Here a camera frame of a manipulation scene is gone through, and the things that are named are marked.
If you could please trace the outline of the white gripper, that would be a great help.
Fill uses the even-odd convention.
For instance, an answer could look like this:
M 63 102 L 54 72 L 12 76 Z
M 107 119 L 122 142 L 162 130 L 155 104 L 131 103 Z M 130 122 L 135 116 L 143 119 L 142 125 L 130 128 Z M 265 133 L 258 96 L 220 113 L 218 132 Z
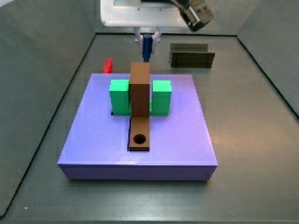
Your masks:
M 163 28 L 187 26 L 174 4 L 143 0 L 100 0 L 100 21 L 107 27 L 134 27 L 135 42 L 139 44 L 140 53 L 143 52 L 140 27 L 156 27 L 152 35 L 152 53 L 155 53 Z

